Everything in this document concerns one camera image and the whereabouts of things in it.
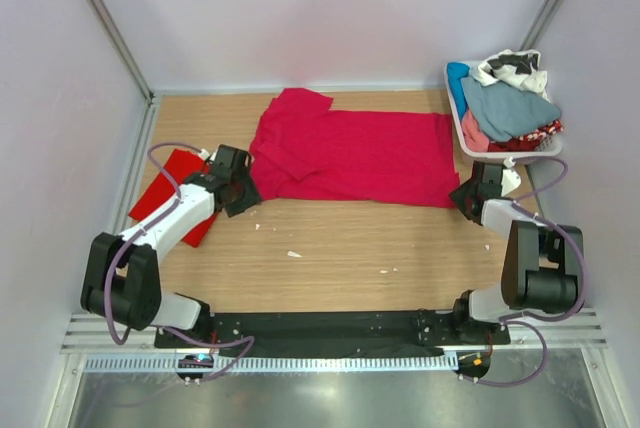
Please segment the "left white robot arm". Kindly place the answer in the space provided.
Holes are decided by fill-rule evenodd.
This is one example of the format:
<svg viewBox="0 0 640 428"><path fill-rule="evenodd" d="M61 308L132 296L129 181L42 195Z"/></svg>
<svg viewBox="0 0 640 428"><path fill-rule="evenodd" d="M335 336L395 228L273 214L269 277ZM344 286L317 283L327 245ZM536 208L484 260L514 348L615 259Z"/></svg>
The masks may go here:
<svg viewBox="0 0 640 428"><path fill-rule="evenodd" d="M158 164L172 195L136 225L118 234L103 232L91 243L80 304L105 319L118 345L127 341L131 331L149 327L193 348L211 344L208 304L163 291L160 265L202 222L220 212L237 216L262 198L251 177L249 152L220 145L214 152L199 149L196 154L200 168L183 182Z"/></svg>

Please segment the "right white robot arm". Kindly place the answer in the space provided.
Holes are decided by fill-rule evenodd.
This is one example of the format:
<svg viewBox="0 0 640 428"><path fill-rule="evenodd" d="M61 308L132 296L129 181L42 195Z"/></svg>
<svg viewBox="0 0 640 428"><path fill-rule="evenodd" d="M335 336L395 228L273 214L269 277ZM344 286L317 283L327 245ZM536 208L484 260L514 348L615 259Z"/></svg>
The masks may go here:
<svg viewBox="0 0 640 428"><path fill-rule="evenodd" d="M468 290L454 303L450 328L465 344L488 341L523 317L555 323L584 306L586 261L582 230L556 224L508 195L521 184L515 161L475 161L470 178L450 193L469 221L506 240L500 281Z"/></svg>

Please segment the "magenta t shirt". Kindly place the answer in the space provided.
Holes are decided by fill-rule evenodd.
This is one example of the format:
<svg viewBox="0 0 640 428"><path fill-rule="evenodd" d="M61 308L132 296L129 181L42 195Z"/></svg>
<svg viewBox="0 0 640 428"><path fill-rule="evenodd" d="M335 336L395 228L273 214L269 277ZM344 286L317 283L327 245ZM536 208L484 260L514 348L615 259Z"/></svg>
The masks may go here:
<svg viewBox="0 0 640 428"><path fill-rule="evenodd" d="M450 208L460 185L452 118L436 113L349 111L287 88L261 115L249 151L263 199Z"/></svg>

